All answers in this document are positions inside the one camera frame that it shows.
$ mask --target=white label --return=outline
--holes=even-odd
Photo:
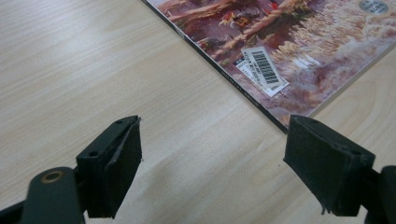
[[[269,97],[275,96],[277,93],[285,89],[288,85],[289,82],[283,79],[281,77],[280,79],[282,80],[282,84],[279,86],[274,86],[272,88],[267,88],[265,85],[262,84],[261,80],[258,78],[257,73],[254,71],[252,72],[250,70],[250,66],[245,60],[245,58],[242,58],[234,63],[234,65],[242,72],[244,73],[250,80],[252,80],[258,87],[260,87]]]
[[[245,56],[250,72],[260,80],[265,89],[284,84],[265,48],[242,49],[242,53]]]

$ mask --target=screw hole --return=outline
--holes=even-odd
[[[41,182],[44,184],[50,184],[58,181],[62,178],[64,173],[62,171],[52,171],[41,178]]]
[[[361,152],[359,152],[357,150],[352,150],[351,152],[353,155],[357,155],[357,156],[361,155]]]
[[[90,154],[89,154],[90,157],[96,157],[96,156],[98,156],[98,155],[99,155],[99,153],[98,153],[97,151],[92,151],[92,152],[90,152]]]

